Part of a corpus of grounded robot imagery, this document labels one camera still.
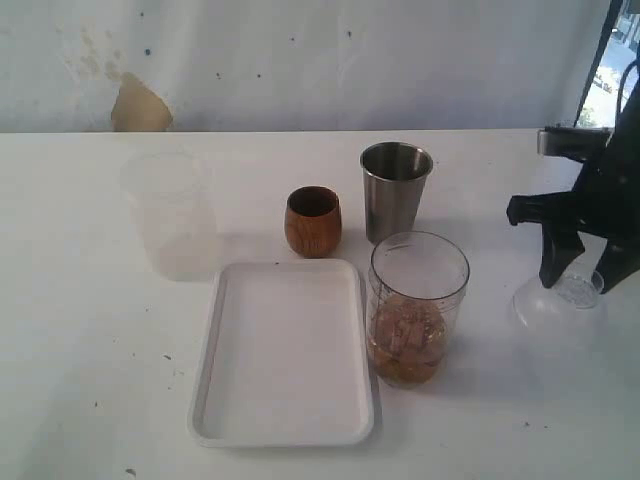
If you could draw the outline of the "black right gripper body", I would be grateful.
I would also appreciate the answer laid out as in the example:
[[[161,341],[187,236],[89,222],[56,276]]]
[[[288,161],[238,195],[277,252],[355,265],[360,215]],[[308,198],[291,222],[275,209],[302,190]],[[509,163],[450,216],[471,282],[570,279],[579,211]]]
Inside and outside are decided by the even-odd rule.
[[[613,129],[579,129],[574,156],[585,166],[574,184],[579,217],[570,248],[582,250],[581,232],[615,247],[639,245],[639,86],[625,104],[616,101]]]

